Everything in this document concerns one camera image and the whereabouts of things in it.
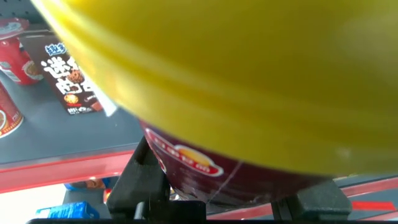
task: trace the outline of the yellow lid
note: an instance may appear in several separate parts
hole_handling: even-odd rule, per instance
[[[317,174],[398,168],[396,0],[34,0],[85,72],[174,136]]]

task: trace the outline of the logo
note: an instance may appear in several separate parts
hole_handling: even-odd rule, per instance
[[[181,162],[187,167],[211,177],[217,177],[224,173],[223,168],[216,165],[206,155],[180,144],[173,145],[166,139],[156,134],[153,130],[146,128],[147,137],[163,152]]]

